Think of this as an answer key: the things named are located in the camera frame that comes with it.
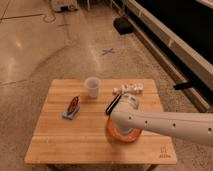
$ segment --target table leg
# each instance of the table leg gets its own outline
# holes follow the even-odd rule
[[[146,171],[153,171],[153,170],[155,170],[155,168],[156,168],[157,166],[158,166],[157,164],[151,164],[151,165],[149,166],[149,168],[148,168]]]
[[[87,0],[87,10],[90,10],[90,0]]]
[[[54,164],[47,164],[47,167],[48,167],[51,171],[61,171],[61,170],[58,169]]]
[[[113,0],[110,0],[110,8],[112,9]]]

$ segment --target white paper cup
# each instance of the white paper cup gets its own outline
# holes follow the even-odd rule
[[[98,97],[100,82],[101,82],[100,79],[96,77],[89,77],[85,80],[84,86],[87,89],[89,96],[91,98]]]

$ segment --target polished concrete floor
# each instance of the polished concrete floor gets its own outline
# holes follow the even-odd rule
[[[174,82],[134,34],[120,36],[115,31],[112,21],[117,14],[106,4],[94,4],[90,12],[80,8],[54,17],[44,0],[0,1],[0,17],[34,14],[46,18],[0,22],[0,170],[48,170],[23,160],[54,78],[152,78],[165,111],[197,112],[182,92],[173,89]],[[114,53],[103,55],[103,50],[111,48]],[[157,171],[213,170],[212,149],[173,142],[177,165],[159,166]],[[65,170],[130,171],[143,166],[74,165]]]

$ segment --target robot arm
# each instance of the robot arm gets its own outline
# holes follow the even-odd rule
[[[127,135],[139,128],[213,147],[213,114],[177,112],[140,112],[138,100],[131,94],[122,96],[111,113],[117,130]]]

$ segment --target table top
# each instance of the table top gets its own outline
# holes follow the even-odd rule
[[[91,99],[82,80],[53,80],[30,146],[28,164],[175,164],[170,137],[143,131],[132,143],[115,140],[106,132],[105,109],[114,99],[114,87],[143,83],[140,110],[162,112],[155,83],[151,79],[101,80],[99,97]],[[74,96],[80,98],[80,111],[74,120],[62,119]]]

